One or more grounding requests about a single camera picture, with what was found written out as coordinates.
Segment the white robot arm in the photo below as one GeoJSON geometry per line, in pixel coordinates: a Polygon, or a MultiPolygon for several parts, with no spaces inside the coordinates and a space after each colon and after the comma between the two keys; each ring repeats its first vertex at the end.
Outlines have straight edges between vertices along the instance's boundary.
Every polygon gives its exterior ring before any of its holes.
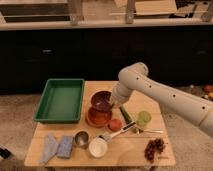
{"type": "Polygon", "coordinates": [[[150,79],[148,67],[142,62],[121,69],[118,79],[110,97],[113,107],[120,107],[130,99],[133,91],[138,91],[167,105],[213,138],[213,102],[150,79]]]}

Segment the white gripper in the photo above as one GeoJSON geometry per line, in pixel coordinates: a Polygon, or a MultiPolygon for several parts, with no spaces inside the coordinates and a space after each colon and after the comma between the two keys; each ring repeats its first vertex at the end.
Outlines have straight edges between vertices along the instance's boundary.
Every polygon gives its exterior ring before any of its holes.
{"type": "Polygon", "coordinates": [[[110,104],[113,108],[119,108],[130,98],[130,89],[122,83],[117,83],[111,92],[110,104]]]}

